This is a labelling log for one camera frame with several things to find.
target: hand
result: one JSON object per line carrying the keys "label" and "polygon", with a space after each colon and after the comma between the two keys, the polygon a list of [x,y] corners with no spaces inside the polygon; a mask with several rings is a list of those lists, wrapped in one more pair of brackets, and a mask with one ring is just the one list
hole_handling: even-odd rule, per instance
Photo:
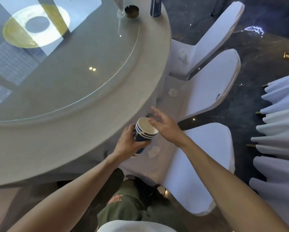
{"label": "hand", "polygon": [[149,118],[149,123],[158,130],[158,132],[165,138],[168,142],[175,144],[177,147],[181,147],[187,136],[179,128],[177,123],[168,117],[161,110],[151,107],[155,112],[155,116],[159,118],[162,122],[158,122],[153,118]]}
{"label": "hand", "polygon": [[136,142],[133,137],[133,131],[136,124],[131,124],[125,127],[121,137],[119,138],[116,148],[112,153],[115,158],[122,163],[130,158],[139,149],[151,144],[151,141]]}

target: person's left hand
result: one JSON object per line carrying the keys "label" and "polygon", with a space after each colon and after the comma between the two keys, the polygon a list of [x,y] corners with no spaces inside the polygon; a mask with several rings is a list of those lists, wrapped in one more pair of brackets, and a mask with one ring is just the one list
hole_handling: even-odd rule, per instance
{"label": "person's left hand", "polygon": [[151,144],[151,141],[136,142],[133,137],[133,131],[136,124],[130,124],[125,127],[121,137],[118,140],[116,148],[112,153],[115,158],[121,162],[130,158],[140,148],[144,148]]}

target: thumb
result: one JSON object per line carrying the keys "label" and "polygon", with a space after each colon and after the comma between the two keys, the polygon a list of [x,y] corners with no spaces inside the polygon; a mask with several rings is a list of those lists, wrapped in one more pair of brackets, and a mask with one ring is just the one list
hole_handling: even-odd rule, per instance
{"label": "thumb", "polygon": [[152,141],[142,141],[142,142],[136,142],[137,148],[143,148],[146,147],[148,145],[150,145],[152,143]]}
{"label": "thumb", "polygon": [[161,129],[162,127],[162,123],[156,121],[155,119],[153,119],[152,117],[149,118],[149,123],[154,127],[156,128],[158,131]]}

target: person's right hand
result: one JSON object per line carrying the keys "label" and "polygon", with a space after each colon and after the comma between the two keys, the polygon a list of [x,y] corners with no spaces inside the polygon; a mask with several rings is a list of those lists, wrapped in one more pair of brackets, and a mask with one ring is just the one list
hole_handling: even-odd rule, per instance
{"label": "person's right hand", "polygon": [[181,147],[187,137],[185,133],[179,128],[177,123],[164,112],[155,107],[151,107],[151,109],[155,112],[154,115],[162,122],[149,118],[149,123],[158,130],[163,138],[175,144],[177,147]]}

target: white shirt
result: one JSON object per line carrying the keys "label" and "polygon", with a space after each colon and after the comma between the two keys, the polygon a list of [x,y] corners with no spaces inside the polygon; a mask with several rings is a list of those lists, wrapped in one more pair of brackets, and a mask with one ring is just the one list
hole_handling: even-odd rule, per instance
{"label": "white shirt", "polygon": [[176,232],[174,229],[155,222],[115,220],[102,225],[98,232]]}

